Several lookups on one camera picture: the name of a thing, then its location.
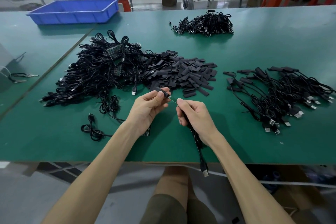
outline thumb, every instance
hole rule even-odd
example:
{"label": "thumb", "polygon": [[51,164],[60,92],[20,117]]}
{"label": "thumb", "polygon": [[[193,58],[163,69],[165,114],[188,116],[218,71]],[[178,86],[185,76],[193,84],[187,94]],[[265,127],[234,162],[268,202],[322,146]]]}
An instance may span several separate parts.
{"label": "thumb", "polygon": [[162,91],[159,91],[157,93],[157,95],[155,96],[155,98],[148,101],[148,106],[149,107],[157,107],[157,106],[161,105],[164,97],[165,97],[165,94],[163,94]]}
{"label": "thumb", "polygon": [[178,98],[176,101],[178,107],[188,116],[194,112],[191,106],[187,103],[187,101]]}

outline right hand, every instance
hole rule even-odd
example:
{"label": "right hand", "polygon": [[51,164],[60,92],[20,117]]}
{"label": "right hand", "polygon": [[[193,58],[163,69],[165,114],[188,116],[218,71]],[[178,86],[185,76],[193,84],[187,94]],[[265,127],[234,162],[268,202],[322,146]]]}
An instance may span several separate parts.
{"label": "right hand", "polygon": [[209,144],[212,135],[219,133],[212,118],[208,112],[207,107],[203,102],[177,99],[176,112],[178,120],[182,126],[187,126],[187,121],[184,118],[182,111],[187,115],[191,126],[199,134],[200,139]]}

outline blue plastic bin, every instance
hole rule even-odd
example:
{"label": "blue plastic bin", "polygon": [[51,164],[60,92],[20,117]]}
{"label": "blue plastic bin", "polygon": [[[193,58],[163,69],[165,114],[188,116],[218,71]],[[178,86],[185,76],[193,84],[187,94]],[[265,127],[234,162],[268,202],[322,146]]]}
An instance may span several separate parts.
{"label": "blue plastic bin", "polygon": [[37,25],[104,23],[118,11],[118,0],[56,0],[27,14]]}

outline left hand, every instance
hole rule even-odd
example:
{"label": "left hand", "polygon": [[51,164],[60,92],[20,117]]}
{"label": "left hand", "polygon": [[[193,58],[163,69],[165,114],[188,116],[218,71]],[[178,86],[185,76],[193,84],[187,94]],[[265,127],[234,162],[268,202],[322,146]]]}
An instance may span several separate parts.
{"label": "left hand", "polygon": [[[171,95],[168,87],[161,89]],[[163,92],[156,90],[135,100],[126,122],[135,129],[137,138],[146,132],[155,116],[168,107],[169,101],[170,99],[165,98]]]}

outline hand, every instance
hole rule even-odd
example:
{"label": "hand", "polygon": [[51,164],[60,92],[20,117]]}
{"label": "hand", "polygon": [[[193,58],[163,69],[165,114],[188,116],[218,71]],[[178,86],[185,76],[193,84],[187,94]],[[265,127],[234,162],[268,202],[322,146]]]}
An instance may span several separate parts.
{"label": "hand", "polygon": [[[169,88],[161,89],[171,95]],[[157,92],[156,90],[142,95],[135,100],[126,122],[135,128],[137,137],[146,132],[155,116],[168,107],[167,103],[169,101],[170,99],[165,98],[163,92]]]}
{"label": "hand", "polygon": [[178,106],[176,107],[176,112],[178,120],[182,126],[187,126],[187,121],[181,110],[187,115],[191,126],[199,134],[200,139],[205,143],[209,144],[212,135],[219,133],[212,118],[208,112],[207,107],[203,102],[191,101],[177,99]]}

